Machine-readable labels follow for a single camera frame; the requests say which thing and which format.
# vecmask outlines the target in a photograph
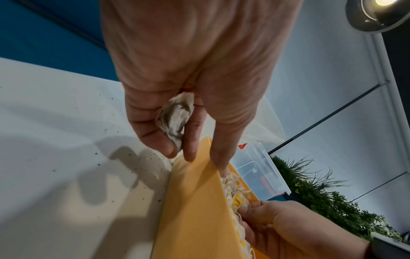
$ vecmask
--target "hand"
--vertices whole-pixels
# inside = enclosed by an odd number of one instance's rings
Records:
[[[224,169],[255,116],[302,0],[100,0],[105,44],[140,140],[172,158],[154,123],[181,91],[195,93],[182,148],[193,161],[207,113],[211,159]]]
[[[258,201],[238,212],[246,240],[272,259],[363,259],[369,245],[294,201]]]

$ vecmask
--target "light bulb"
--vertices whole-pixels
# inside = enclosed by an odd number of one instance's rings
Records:
[[[397,0],[376,0],[376,4],[380,6],[389,6],[394,2],[397,2]]]

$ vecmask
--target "red logo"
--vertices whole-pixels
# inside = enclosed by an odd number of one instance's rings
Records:
[[[244,148],[246,147],[247,144],[248,144],[248,143],[245,143],[245,144],[242,144],[242,145],[238,145],[238,148],[239,148],[240,150],[242,150],[242,149],[244,149]]]

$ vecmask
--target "black line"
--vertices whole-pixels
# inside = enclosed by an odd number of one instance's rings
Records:
[[[292,141],[294,141],[295,139],[297,139],[298,137],[300,137],[301,135],[307,133],[308,131],[310,131],[311,129],[313,129],[314,127],[322,124],[323,122],[325,122],[326,120],[330,119],[331,117],[333,117],[334,115],[338,114],[339,112],[343,111],[344,109],[346,109],[347,107],[349,107],[350,105],[354,104],[355,102],[357,102],[358,100],[362,99],[363,97],[365,97],[366,95],[368,95],[369,93],[373,92],[374,90],[378,89],[380,86],[382,85],[386,85],[389,84],[390,81],[386,81],[382,84],[377,84],[375,86],[373,86],[372,88],[370,88],[369,90],[367,90],[366,92],[364,92],[363,94],[359,95],[358,97],[354,98],[353,100],[351,100],[350,102],[346,103],[345,105],[343,105],[342,107],[340,107],[339,109],[335,110],[334,112],[332,112],[331,114],[329,114],[328,116],[326,116],[325,118],[321,119],[320,121],[316,122],[315,124],[311,125],[310,127],[308,127],[307,129],[303,130],[302,132],[298,133],[297,135],[293,136],[292,138],[286,140],[285,142],[283,142],[282,144],[280,144],[279,146],[275,147],[274,149],[272,149],[271,151],[268,152],[268,154],[272,154],[276,151],[278,151],[279,149],[283,148],[284,146],[286,146],[287,144],[291,143]]]
[[[103,48],[105,48],[104,42],[101,42],[100,40],[94,38],[93,36],[89,35],[88,33],[84,32],[82,29],[78,28],[77,26],[65,21],[64,19],[60,18],[59,16],[53,14],[52,12],[48,11],[45,7],[32,3],[30,0],[15,0],[17,3],[23,5],[24,7],[31,9],[32,11],[35,11],[39,15],[45,17],[46,19],[51,20],[52,22],[60,25],[61,27],[64,27],[68,29],[71,32],[74,32],[80,37],[83,37],[84,39],[94,43],[95,45]]]
[[[357,199],[359,199],[359,198],[361,198],[361,197],[365,196],[366,194],[369,194],[369,193],[373,192],[374,190],[376,190],[376,189],[378,189],[378,188],[382,187],[382,186],[383,186],[383,185],[385,185],[385,184],[388,184],[389,182],[391,182],[391,181],[393,181],[393,180],[395,180],[395,179],[399,178],[400,176],[405,175],[406,173],[407,173],[407,172],[404,172],[404,173],[402,173],[401,175],[398,175],[398,176],[394,177],[393,179],[388,180],[387,182],[385,182],[385,183],[383,183],[383,184],[381,184],[381,185],[377,186],[376,188],[371,189],[370,191],[366,192],[365,194],[362,194],[362,195],[360,195],[359,197],[354,198],[354,199],[353,199],[353,200],[351,200],[350,202],[354,202],[355,200],[357,200]]]

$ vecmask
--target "lamp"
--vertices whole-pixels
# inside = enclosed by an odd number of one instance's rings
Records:
[[[410,0],[348,0],[346,16],[359,31],[385,32],[410,18]]]

